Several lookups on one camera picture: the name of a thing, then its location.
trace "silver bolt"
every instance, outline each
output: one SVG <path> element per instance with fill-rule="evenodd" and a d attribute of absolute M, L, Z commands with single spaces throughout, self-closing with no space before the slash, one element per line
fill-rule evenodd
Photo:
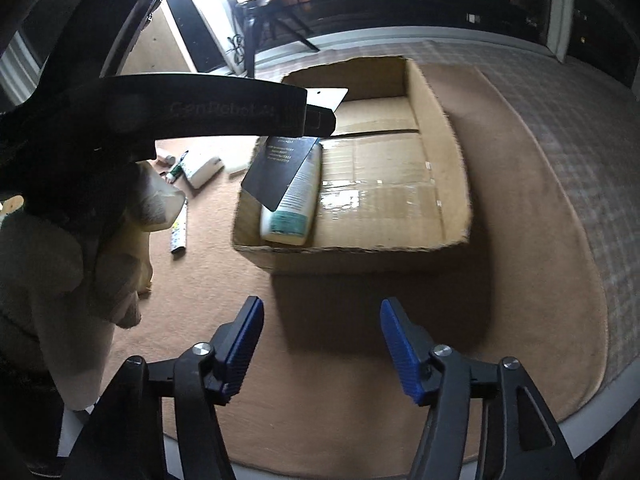
<path fill-rule="evenodd" d="M 433 347 L 433 353 L 438 357 L 446 357 L 451 355 L 451 352 L 453 352 L 453 350 L 448 345 L 436 345 Z"/>
<path fill-rule="evenodd" d="M 211 352 L 211 345 L 209 343 L 196 343 L 191 351 L 196 355 L 207 355 Z"/>
<path fill-rule="evenodd" d="M 520 361 L 518 361 L 515 357 L 505 357 L 502 360 L 502 366 L 507 368 L 507 370 L 517 370 L 520 368 Z"/>

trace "tan mat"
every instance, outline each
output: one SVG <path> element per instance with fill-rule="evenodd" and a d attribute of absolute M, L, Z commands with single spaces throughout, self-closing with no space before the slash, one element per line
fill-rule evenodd
<path fill-rule="evenodd" d="M 239 182 L 217 178 L 190 202 L 188 252 L 152 235 L 153 293 L 139 327 L 118 331 L 106 380 L 131 354 L 178 356 L 263 298 L 262 338 L 242 391 L 218 410 L 236 462 L 295 476 L 408 472 L 426 410 L 402 394 L 378 325 L 397 296 L 437 342 L 490 362 L 521 359 L 558 419 L 604 373 L 604 296 L 586 237 L 520 118 L 479 72 L 425 72 L 460 137 L 475 221 L 464 264 L 439 276 L 270 278 L 230 247 Z M 188 140 L 168 142 L 175 153 Z M 478 449 L 472 410 L 467 457 Z M 175 436 L 170 410 L 165 429 Z"/>

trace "plaid fabric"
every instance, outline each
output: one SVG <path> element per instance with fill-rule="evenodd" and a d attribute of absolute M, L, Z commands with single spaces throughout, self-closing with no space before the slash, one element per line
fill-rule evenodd
<path fill-rule="evenodd" d="M 574 59 L 508 47 L 438 43 L 327 50 L 258 72 L 284 73 L 355 56 L 405 56 L 418 63 L 478 67 L 520 114 L 584 225 L 609 309 L 601 389 L 640 354 L 640 105 L 602 72 Z"/>

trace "white tube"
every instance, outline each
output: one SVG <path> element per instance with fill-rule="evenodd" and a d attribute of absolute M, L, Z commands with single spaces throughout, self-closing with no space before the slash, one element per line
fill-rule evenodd
<path fill-rule="evenodd" d="M 308 237 L 318 201 L 320 145 L 313 146 L 293 178 L 276 211 L 262 206 L 260 236 L 263 240 L 303 245 Z"/>

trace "blue gripper pad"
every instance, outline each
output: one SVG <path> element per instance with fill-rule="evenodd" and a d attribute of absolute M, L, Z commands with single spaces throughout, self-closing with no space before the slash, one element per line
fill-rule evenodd
<path fill-rule="evenodd" d="M 388 298 L 380 307 L 380 326 L 386 346 L 400 377 L 402 390 L 419 406 L 426 393 L 422 386 L 424 367 L 433 341 L 426 330 L 414 325 L 396 298 Z"/>
<path fill-rule="evenodd" d="M 221 325 L 211 340 L 216 359 L 213 375 L 222 383 L 227 401 L 240 391 L 263 325 L 262 300 L 249 296 L 235 321 Z"/>

